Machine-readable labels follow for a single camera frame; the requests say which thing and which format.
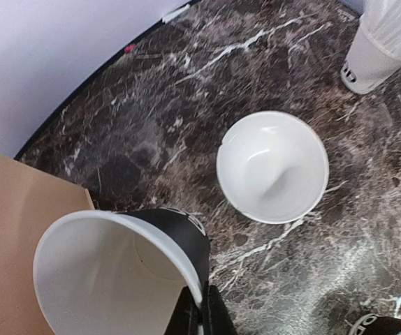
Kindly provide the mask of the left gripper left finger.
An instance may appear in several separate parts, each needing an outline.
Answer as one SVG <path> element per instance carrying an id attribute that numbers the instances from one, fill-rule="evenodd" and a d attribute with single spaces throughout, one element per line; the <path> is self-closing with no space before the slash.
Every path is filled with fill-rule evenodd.
<path id="1" fill-rule="evenodd" d="M 182 288 L 165 335 L 198 335 L 200 312 L 188 287 Z"/>

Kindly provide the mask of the white cup holding straws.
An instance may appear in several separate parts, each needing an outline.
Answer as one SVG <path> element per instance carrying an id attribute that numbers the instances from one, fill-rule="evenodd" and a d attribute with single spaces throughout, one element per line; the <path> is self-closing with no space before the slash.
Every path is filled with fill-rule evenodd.
<path id="1" fill-rule="evenodd" d="M 360 23 L 347 52 L 340 76 L 356 94 L 367 94 L 401 68 L 401 58 L 389 52 Z"/>

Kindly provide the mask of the white paper bowl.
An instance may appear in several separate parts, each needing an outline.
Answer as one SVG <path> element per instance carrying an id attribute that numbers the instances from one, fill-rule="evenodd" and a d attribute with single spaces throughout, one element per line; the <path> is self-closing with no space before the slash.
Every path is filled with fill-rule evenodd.
<path id="1" fill-rule="evenodd" d="M 307 123 L 286 112 L 261 111 L 227 130 L 216 171 L 236 210 L 277 225 L 298 220 L 318 205 L 330 168 L 320 137 Z"/>

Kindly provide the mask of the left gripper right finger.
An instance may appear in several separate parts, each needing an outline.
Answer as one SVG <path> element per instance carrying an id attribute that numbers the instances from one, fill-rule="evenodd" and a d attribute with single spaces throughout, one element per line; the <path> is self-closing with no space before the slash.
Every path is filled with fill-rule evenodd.
<path id="1" fill-rule="evenodd" d="M 218 287 L 207 283 L 201 304 L 202 329 L 207 335 L 234 335 L 235 327 Z"/>

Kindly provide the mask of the stack of black paper cups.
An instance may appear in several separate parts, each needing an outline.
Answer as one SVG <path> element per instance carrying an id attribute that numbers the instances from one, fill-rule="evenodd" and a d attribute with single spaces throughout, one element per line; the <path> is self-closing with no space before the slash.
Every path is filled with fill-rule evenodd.
<path id="1" fill-rule="evenodd" d="M 351 326 L 348 335 L 401 335 L 401 319 L 369 313 Z"/>

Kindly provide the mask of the brown paper bag white handles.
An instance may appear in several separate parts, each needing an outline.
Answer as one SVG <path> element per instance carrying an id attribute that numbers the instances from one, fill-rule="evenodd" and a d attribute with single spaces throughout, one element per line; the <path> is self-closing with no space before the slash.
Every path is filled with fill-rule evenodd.
<path id="1" fill-rule="evenodd" d="M 93 209 L 89 191 L 0 155 L 0 334 L 51 334 L 33 284 L 43 233 L 58 218 Z"/>

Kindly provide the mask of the bundle of white wrapped straws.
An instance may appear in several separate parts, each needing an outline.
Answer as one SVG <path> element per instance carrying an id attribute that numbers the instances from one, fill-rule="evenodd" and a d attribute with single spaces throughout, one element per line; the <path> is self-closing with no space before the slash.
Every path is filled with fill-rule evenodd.
<path id="1" fill-rule="evenodd" d="M 401 0 L 365 1 L 360 21 L 380 47 L 401 59 Z"/>

